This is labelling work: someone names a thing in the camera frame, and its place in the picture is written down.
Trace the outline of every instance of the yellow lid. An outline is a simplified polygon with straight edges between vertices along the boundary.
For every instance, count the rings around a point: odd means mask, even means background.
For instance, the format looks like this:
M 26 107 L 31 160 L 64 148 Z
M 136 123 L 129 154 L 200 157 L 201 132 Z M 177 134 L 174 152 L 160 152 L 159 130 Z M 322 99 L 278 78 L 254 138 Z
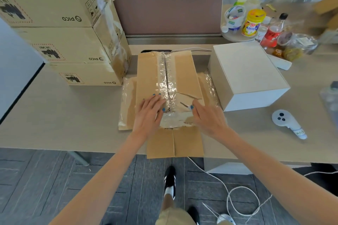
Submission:
M 253 23 L 261 23 L 266 16 L 266 12 L 262 9 L 252 9 L 248 12 L 248 16 L 246 20 L 251 21 Z

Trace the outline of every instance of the bottle with red liquid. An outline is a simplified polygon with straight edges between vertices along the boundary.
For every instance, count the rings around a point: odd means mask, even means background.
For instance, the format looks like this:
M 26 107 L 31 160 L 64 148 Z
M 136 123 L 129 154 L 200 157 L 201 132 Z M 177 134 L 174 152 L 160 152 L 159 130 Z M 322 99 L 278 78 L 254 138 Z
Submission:
M 274 20 L 270 23 L 268 31 L 266 32 L 264 38 L 261 40 L 261 46 L 266 49 L 268 47 L 276 47 L 277 38 L 281 34 L 285 20 L 288 17 L 288 14 L 282 13 L 279 19 Z

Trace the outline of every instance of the forearm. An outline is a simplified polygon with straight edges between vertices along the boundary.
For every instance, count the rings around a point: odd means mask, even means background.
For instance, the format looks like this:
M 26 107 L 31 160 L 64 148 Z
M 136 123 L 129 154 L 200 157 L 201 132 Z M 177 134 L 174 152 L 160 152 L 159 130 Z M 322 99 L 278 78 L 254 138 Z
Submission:
M 232 130 L 220 134 L 218 141 L 241 160 L 301 224 L 337 222 L 338 198 L 330 192 L 251 146 Z
M 130 134 L 121 149 L 82 188 L 50 225 L 99 224 L 123 175 L 143 144 Z

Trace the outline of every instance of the red bottle label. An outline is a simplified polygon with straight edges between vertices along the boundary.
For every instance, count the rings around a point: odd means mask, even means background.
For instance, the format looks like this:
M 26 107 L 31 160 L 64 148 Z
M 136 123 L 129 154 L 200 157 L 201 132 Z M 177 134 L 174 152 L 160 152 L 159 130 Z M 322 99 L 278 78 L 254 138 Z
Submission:
M 270 29 L 268 29 L 264 37 L 270 41 L 273 41 L 276 40 L 280 34 L 281 34 L 280 32 L 273 32 Z

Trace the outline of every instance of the table leg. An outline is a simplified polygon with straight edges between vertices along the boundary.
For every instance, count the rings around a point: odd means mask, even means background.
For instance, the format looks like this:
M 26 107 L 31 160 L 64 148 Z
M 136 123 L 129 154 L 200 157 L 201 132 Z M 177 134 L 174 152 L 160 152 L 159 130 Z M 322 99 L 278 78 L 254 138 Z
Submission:
M 68 151 L 68 153 L 75 158 L 78 162 L 82 163 L 84 166 L 89 166 L 89 163 L 83 158 L 83 156 L 77 151 Z

